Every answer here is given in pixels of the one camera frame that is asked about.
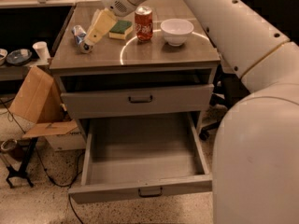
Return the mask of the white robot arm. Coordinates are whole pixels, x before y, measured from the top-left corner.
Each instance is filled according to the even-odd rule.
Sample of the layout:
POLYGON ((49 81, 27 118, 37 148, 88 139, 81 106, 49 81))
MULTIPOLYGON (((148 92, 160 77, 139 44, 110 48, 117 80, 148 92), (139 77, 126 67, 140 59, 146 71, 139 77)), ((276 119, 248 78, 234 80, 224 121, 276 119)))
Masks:
MULTIPOLYGON (((146 0, 120 2, 127 12, 146 0)), ((299 224, 298 47, 269 18, 298 0, 183 0, 249 91, 224 116, 213 151, 216 224, 299 224)))

